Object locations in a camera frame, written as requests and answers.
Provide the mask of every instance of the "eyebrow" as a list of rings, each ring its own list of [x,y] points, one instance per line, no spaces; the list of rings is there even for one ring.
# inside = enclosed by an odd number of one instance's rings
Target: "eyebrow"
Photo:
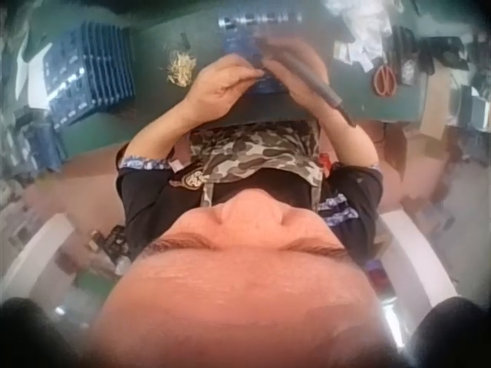
[[[185,238],[170,238],[162,239],[157,238],[140,254],[140,257],[147,258],[152,255],[164,253],[166,251],[180,250],[180,249],[195,249],[195,250],[207,250],[207,251],[221,251],[205,239],[198,238],[194,235],[187,235]],[[327,248],[325,245],[320,245],[318,240],[303,238],[294,241],[284,247],[281,247],[279,251],[294,251],[298,253],[304,253],[308,255],[317,255],[326,258],[330,258],[335,261],[341,261],[344,263],[352,263],[352,259],[345,248]]]

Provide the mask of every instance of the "black shirt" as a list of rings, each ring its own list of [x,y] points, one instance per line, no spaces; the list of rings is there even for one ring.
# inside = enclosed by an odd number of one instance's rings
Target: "black shirt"
[[[123,201],[131,258],[161,236],[184,212],[199,207],[202,190],[174,187],[192,166],[171,169],[122,168],[117,191]],[[298,208],[311,208],[311,187],[302,177],[283,170],[260,169],[238,182],[216,184],[213,203],[225,202],[247,188],[263,189],[273,198]],[[333,168],[322,183],[318,214],[359,264],[373,256],[375,220],[382,196],[381,173],[353,166]]]

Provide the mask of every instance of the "forehead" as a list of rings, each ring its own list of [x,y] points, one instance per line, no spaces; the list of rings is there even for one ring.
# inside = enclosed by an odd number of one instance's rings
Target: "forehead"
[[[290,318],[326,305],[371,309],[375,301],[351,264],[277,251],[179,250],[137,262],[104,309],[133,305],[233,322]]]
[[[138,262],[121,280],[98,318],[94,343],[138,359],[142,352],[159,359],[162,352],[182,357],[197,350],[301,354],[372,324],[376,305],[358,269],[326,258],[172,251]]]

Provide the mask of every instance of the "camouflage bandana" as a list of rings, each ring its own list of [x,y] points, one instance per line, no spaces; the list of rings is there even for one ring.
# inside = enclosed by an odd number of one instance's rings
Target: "camouflage bandana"
[[[312,187],[317,208],[323,178],[317,122],[257,123],[192,132],[191,154],[203,162],[201,206],[211,206],[213,184],[235,182],[260,169],[295,173]]]

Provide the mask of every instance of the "hand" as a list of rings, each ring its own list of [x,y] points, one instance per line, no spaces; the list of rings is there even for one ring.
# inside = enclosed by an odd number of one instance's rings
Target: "hand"
[[[236,54],[220,58],[200,71],[185,97],[188,118],[197,127],[225,116],[262,75]]]
[[[324,61],[312,46],[300,38],[265,38],[264,41],[271,46],[282,48],[293,54],[306,64],[324,82],[329,83],[328,70]],[[266,69],[271,71],[290,91],[293,100],[318,117],[320,111],[327,106],[324,99],[318,96],[299,77],[292,73],[285,65],[270,58],[262,60]]]

